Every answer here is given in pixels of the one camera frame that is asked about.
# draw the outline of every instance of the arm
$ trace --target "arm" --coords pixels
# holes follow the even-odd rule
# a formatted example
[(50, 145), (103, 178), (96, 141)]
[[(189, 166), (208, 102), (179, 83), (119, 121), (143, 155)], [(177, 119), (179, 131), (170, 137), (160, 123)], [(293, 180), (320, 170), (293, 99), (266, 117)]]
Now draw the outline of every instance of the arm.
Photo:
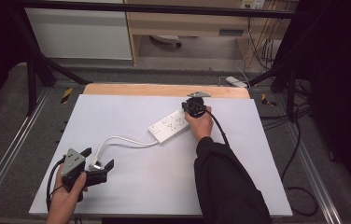
[(265, 201), (246, 169), (229, 147), (210, 137), (211, 117), (186, 114), (186, 120), (199, 142), (194, 169), (205, 223), (270, 223)]

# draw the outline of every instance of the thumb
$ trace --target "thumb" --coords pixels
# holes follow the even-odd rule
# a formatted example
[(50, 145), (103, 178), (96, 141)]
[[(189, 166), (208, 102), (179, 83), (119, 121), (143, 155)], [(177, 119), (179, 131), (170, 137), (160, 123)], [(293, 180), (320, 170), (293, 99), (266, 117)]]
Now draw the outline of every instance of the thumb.
[(77, 181), (74, 184), (73, 188), (71, 189), (70, 195), (78, 197), (79, 193), (85, 187), (85, 183), (86, 183), (86, 173), (82, 172), (77, 178)]

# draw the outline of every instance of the white cabinet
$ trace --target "white cabinet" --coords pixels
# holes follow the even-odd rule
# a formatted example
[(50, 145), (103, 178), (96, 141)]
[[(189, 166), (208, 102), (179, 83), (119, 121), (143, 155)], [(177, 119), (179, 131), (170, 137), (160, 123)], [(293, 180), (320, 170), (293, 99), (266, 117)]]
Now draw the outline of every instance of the white cabinet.
[[(122, 0), (83, 2), (122, 3)], [(47, 57), (132, 59), (124, 12), (41, 8), (26, 8), (26, 12), (39, 47)]]

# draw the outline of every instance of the electrical outlet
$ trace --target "electrical outlet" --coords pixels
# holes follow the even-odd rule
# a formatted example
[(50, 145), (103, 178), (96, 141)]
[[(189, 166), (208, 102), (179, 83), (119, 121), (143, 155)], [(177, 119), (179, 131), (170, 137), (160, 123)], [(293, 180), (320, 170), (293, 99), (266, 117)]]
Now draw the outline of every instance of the electrical outlet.
[(265, 0), (254, 0), (252, 4), (252, 9), (262, 9), (263, 4), (265, 4)]
[(184, 109), (179, 109), (171, 113), (166, 118), (161, 119), (149, 126), (148, 130), (153, 134), (158, 142), (163, 143), (189, 126), (184, 117)]
[(250, 9), (252, 8), (253, 3), (254, 0), (243, 0), (242, 5), (240, 5), (240, 8)]

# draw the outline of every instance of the handheld controller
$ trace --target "handheld controller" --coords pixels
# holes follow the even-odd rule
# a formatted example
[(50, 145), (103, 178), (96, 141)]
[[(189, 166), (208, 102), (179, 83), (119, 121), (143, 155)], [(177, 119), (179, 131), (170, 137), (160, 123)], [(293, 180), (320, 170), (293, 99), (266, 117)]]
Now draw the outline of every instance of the handheld controller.
[[(106, 182), (107, 173), (114, 168), (114, 160), (110, 161), (103, 170), (97, 171), (84, 171), (85, 159), (91, 155), (91, 147), (86, 148), (81, 153), (76, 152), (72, 148), (68, 149), (67, 155), (65, 156), (64, 166), (62, 170), (62, 181), (64, 188), (70, 192), (77, 178), (82, 172), (86, 173), (86, 184), (85, 187), (98, 185)], [(79, 193), (78, 202), (83, 200), (83, 192)]]
[(188, 112), (193, 118), (197, 119), (204, 114), (205, 105), (202, 97), (191, 97), (181, 105), (184, 111)]

